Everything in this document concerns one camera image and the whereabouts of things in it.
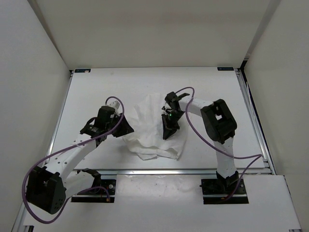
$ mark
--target white table surface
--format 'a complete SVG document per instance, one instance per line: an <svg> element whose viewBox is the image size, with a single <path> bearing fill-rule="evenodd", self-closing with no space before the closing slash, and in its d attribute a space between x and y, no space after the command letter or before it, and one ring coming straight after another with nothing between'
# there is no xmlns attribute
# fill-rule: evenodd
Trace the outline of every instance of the white table surface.
<svg viewBox="0 0 309 232"><path fill-rule="evenodd" d="M68 203L34 232L288 232L300 229L283 176L245 176L249 204L203 205L199 175L118 175L114 203ZM41 209L43 219L54 216Z"/></svg>
<svg viewBox="0 0 309 232"><path fill-rule="evenodd" d="M235 72L217 71L216 67L91 69L89 73L74 73L53 151L69 146L86 121L97 116L108 96L119 97L125 105L125 114L129 114L133 106L149 93L167 94L186 86L195 88L197 98L226 101L238 124L234 138L235 156L261 153ZM210 140L202 118L192 116L192 122ZM250 161L235 160L235 165L244 168ZM76 168L215 169L216 166L215 151L189 128L184 151L178 160L158 158L142 161L127 149L122 138L109 136ZM262 158L252 167L264 168Z"/></svg>

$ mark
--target white towel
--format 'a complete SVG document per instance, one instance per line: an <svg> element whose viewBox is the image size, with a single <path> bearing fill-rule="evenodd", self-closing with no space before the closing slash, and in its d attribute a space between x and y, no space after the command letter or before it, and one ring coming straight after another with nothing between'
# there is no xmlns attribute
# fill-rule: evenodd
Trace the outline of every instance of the white towel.
<svg viewBox="0 0 309 232"><path fill-rule="evenodd" d="M166 95L155 93L134 106L136 114L126 115L134 132L123 137L130 151L142 160L158 157L178 159L183 151L188 135L188 123L183 116L179 121L180 129L167 140L163 140L162 107Z"/></svg>

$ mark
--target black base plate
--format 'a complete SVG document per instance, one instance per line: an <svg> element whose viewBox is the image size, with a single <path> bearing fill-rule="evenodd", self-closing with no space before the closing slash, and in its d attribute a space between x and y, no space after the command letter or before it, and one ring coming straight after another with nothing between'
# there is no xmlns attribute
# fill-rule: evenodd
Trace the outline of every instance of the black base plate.
<svg viewBox="0 0 309 232"><path fill-rule="evenodd" d="M116 180L114 179L102 179L101 186L106 188L110 196L115 195L116 192ZM110 197L110 203L114 203L115 198ZM102 189L91 190L84 193L79 193L71 197L71 202L85 202L85 203L109 203L107 201L106 193Z"/></svg>
<svg viewBox="0 0 309 232"><path fill-rule="evenodd" d="M222 195L228 195L231 193L236 183L232 184L226 189L223 189L220 186L220 182L218 179L202 179L201 187L203 192L203 200L204 204L248 204L247 196L239 196L246 194L246 187L244 181L241 180L239 187L237 188L234 196L227 201L223 201Z"/></svg>

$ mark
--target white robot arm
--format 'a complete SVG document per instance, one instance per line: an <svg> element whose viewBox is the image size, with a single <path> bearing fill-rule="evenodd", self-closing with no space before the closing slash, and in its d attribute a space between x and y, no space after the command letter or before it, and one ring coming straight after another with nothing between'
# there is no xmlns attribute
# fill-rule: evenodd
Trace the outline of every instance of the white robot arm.
<svg viewBox="0 0 309 232"><path fill-rule="evenodd" d="M174 92L169 93L165 100L170 109L166 109L162 114L164 135L163 139L168 139L179 129L178 120L184 114L188 103L192 97L184 93L177 96ZM231 112L225 101L215 102L193 98L189 104L188 112L203 118L208 136L213 140L214 146L225 153L233 156L233 138L237 128ZM234 159L216 151L217 156L217 177L225 187L238 180Z"/></svg>
<svg viewBox="0 0 309 232"><path fill-rule="evenodd" d="M77 145L75 148L60 153L44 167L36 166L31 171L26 191L28 202L50 214L55 214L72 195L90 187L100 186L101 175L97 171L83 169L73 172L73 169L106 140L107 134L116 124L119 125L111 132L114 137L134 131L125 116L118 113L119 105L119 102L115 101L102 106L98 116L90 119L77 138L72 141L73 145Z"/></svg>

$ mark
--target white panel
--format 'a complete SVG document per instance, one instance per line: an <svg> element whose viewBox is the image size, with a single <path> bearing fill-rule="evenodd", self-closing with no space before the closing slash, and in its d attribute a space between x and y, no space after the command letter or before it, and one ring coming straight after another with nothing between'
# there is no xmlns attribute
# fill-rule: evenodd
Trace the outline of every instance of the white panel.
<svg viewBox="0 0 309 232"><path fill-rule="evenodd" d="M283 0L246 65L277 173L309 231L309 1Z"/></svg>
<svg viewBox="0 0 309 232"><path fill-rule="evenodd" d="M70 73L26 0L0 3L0 231L11 231L28 168L44 157Z"/></svg>
<svg viewBox="0 0 309 232"><path fill-rule="evenodd" d="M207 101L224 99L238 123L234 139L234 154L261 154L249 114L234 71L217 68L125 68L92 69L89 73L75 73L70 86L53 151L70 145L86 122L97 116L108 96L123 100L127 115L133 106L149 93L168 94L186 86L196 89L196 97ZM197 130L207 136L201 117L192 115ZM251 160L235 160L239 168ZM141 160L131 153L122 138L109 136L95 151L86 156L77 168L93 169L162 169L217 167L215 151L189 129L188 139L178 160L158 158ZM262 159L252 167L264 168Z"/></svg>
<svg viewBox="0 0 309 232"><path fill-rule="evenodd" d="M234 66L269 0L38 0L64 61L80 67Z"/></svg>
<svg viewBox="0 0 309 232"><path fill-rule="evenodd" d="M283 176L245 176L249 204L203 205L200 176L118 176L115 203L68 203L34 232L288 232L300 229ZM35 208L44 219L54 216Z"/></svg>

